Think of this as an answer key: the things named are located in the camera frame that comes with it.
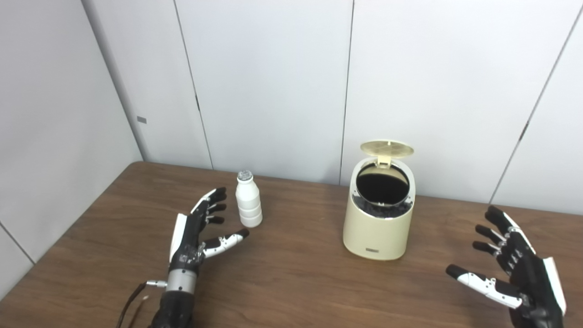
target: black cable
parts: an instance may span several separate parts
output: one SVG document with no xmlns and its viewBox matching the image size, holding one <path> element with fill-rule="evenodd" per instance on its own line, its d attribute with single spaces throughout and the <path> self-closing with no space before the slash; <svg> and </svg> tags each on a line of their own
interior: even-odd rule
<svg viewBox="0 0 583 328">
<path fill-rule="evenodd" d="M 128 301 L 125 303 L 124 309 L 121 311 L 120 319 L 117 321 L 117 326 L 115 328 L 121 328 L 121 322 L 124 321 L 125 312 L 128 310 L 129 305 L 134 301 L 134 299 L 140 294 L 143 289 L 146 288 L 146 283 L 143 282 L 138 285 L 136 290 L 129 296 Z"/>
</svg>

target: white bottle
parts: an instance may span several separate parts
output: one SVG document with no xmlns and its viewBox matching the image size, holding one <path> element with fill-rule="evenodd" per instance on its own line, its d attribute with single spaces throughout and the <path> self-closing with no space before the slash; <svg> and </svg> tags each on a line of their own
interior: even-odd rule
<svg viewBox="0 0 583 328">
<path fill-rule="evenodd" d="M 237 191 L 235 191 L 235 197 L 237 197 L 241 223 L 247 228 L 254 228 L 263 220 L 259 188 L 253 182 L 253 173 L 248 170 L 239 172 L 237 181 L 239 184 Z"/>
</svg>

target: wooden table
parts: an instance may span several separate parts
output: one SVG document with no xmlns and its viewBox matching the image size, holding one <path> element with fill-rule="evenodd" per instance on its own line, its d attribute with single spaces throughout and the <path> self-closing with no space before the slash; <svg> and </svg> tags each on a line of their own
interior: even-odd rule
<svg viewBox="0 0 583 328">
<path fill-rule="evenodd" d="M 507 310 L 444 272 L 450 263 L 505 278 L 471 243 L 486 205 L 418 197 L 408 250 L 395 261 L 366 260 L 342 243 L 347 188 L 255 177 L 263 223 L 240 245 L 202 266 L 197 327 L 511 327 Z M 241 228 L 234 173 L 134 163 L 93 203 L 0 302 L 0 327 L 114 327 L 142 281 L 167 277 L 178 212 L 227 186 L 224 225 L 203 238 Z M 554 256 L 569 310 L 583 324 L 583 218 L 504 207 L 541 256 Z M 146 327 L 161 294 L 124 326 Z"/>
</svg>

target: cream trash can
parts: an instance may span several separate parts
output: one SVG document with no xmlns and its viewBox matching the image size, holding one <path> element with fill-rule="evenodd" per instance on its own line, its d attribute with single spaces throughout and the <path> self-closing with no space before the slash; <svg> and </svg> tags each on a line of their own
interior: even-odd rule
<svg viewBox="0 0 583 328">
<path fill-rule="evenodd" d="M 360 149 L 373 157 L 361 160 L 350 178 L 344 245 L 367 259 L 398 259 L 407 246 L 415 180 L 411 170 L 395 158 L 413 154 L 413 148 L 398 141 L 375 140 Z"/>
</svg>

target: open lid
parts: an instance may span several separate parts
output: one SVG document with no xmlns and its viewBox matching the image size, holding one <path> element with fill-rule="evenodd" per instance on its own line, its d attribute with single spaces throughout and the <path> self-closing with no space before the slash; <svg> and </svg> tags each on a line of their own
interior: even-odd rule
<svg viewBox="0 0 583 328">
<path fill-rule="evenodd" d="M 414 153 L 408 144 L 394 140 L 367 141 L 360 145 L 360 149 L 371 156 L 376 156 L 377 165 L 390 165 L 392 157 L 403 158 Z"/>
</svg>

